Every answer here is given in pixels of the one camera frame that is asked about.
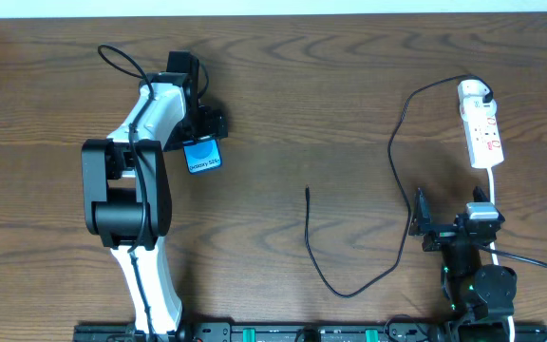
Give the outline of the blue screen smartphone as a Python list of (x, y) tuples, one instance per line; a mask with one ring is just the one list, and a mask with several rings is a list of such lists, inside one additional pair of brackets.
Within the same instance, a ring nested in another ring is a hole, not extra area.
[(218, 169), (222, 165), (216, 140), (186, 145), (183, 147), (183, 153), (187, 169), (192, 175)]

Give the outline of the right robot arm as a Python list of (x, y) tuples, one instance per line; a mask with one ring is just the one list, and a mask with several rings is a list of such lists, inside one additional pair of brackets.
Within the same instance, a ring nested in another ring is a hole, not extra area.
[(509, 267), (484, 264), (480, 255), (496, 240), (505, 218), (479, 187), (473, 196), (453, 222), (440, 224), (419, 190), (409, 233), (423, 239), (425, 252), (442, 254), (441, 287), (454, 317), (443, 323), (439, 339), (509, 341), (516, 335), (508, 318), (515, 311), (518, 277)]

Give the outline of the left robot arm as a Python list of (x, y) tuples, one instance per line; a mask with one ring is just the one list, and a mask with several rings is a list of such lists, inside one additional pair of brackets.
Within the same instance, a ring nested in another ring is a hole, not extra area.
[(78, 325), (76, 341), (194, 341), (168, 266), (165, 237), (172, 199), (164, 155), (182, 150), (196, 175), (218, 169), (224, 114), (202, 103), (206, 67), (189, 51), (172, 51), (164, 71), (132, 71), (139, 99), (104, 139), (82, 146), (85, 225), (118, 261), (135, 308), (121, 325)]

